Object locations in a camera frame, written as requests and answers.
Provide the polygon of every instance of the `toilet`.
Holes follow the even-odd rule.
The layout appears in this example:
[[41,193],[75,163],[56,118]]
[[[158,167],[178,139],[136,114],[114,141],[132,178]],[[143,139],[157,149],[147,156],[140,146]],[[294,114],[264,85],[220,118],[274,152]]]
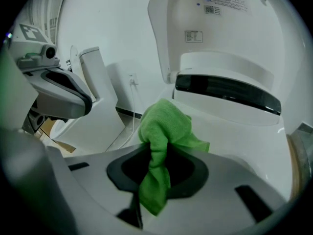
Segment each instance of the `toilet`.
[[95,101],[88,115],[67,122],[57,120],[51,129],[50,138],[87,154],[104,152],[125,128],[115,109],[117,96],[99,47],[82,51],[76,63],[81,64],[85,81]]

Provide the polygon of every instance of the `cable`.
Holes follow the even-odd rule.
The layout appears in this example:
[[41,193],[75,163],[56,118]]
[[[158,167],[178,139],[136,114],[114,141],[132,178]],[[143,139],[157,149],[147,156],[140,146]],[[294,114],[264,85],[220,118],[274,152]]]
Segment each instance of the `cable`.
[[119,149],[122,148],[129,141],[129,139],[132,137],[132,135],[134,134],[134,131],[135,131],[135,101],[134,101],[134,93],[133,93],[133,88],[132,88],[133,84],[134,84],[134,81],[130,80],[130,86],[131,86],[132,98],[133,98],[133,111],[134,111],[133,131],[132,131],[131,135],[126,139],[126,141],[119,147]]

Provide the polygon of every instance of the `electrical outlet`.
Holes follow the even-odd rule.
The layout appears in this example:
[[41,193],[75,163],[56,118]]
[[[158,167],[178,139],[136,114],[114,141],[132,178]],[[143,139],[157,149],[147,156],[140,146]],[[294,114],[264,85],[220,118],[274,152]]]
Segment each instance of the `electrical outlet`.
[[134,84],[136,84],[136,85],[139,84],[136,73],[130,73],[130,74],[128,74],[128,77],[129,77],[130,80],[131,79],[134,80]]

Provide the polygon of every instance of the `barcode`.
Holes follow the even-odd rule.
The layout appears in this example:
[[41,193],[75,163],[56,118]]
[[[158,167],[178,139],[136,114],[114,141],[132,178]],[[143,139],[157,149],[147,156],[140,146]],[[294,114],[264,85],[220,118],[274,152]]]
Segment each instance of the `barcode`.
[[216,7],[216,6],[205,5],[204,11],[206,14],[221,15],[221,9],[219,7]]
[[206,14],[214,13],[214,8],[212,6],[206,6],[205,7],[205,13]]

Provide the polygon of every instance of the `green microfiber towel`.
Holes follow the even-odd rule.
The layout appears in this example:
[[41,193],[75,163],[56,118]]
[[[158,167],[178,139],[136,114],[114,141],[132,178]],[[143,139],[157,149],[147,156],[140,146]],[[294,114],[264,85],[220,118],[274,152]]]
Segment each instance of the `green microfiber towel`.
[[149,142],[151,160],[149,171],[139,186],[141,204],[153,215],[158,215],[166,204],[171,187],[170,175],[165,167],[167,143],[208,151],[210,144],[196,138],[191,132],[191,117],[174,104],[161,99],[150,106],[141,118],[139,138]]

